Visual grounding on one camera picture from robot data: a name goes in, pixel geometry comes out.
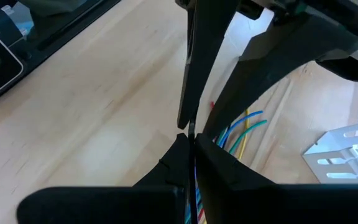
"wooden surface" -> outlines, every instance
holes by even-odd
[[[271,18],[236,15],[200,104],[200,131],[251,36]],[[132,185],[170,147],[186,57],[186,12],[174,1],[123,0],[0,98],[0,223],[58,185]],[[270,122],[242,162],[281,183],[316,183],[301,158],[325,131],[358,122],[358,83],[309,63],[251,106]],[[236,133],[230,137],[232,144]]]

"red wire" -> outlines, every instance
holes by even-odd
[[[198,214],[198,221],[201,221],[201,218],[203,217],[204,214],[204,208],[201,209],[200,214]]]

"wooden table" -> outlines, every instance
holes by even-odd
[[[198,131],[271,16],[235,16],[201,100]],[[132,185],[148,173],[182,132],[185,57],[183,9],[174,1],[123,0],[2,96],[0,223],[14,223],[17,204],[38,189]],[[309,63],[269,89],[255,110],[265,110],[257,119],[269,123],[250,135],[242,162],[277,182],[314,183],[300,155],[325,131],[358,122],[358,83]]]

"yellow wire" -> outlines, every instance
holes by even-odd
[[[249,115],[249,109],[246,109],[246,116]],[[245,130],[249,128],[249,119],[246,120],[246,125],[245,125]],[[244,153],[244,149],[246,148],[246,144],[247,144],[247,136],[248,134],[246,134],[244,136],[244,138],[242,139],[242,142],[241,142],[241,150],[240,150],[240,155],[239,155],[239,160],[241,160],[242,158],[242,155]]]

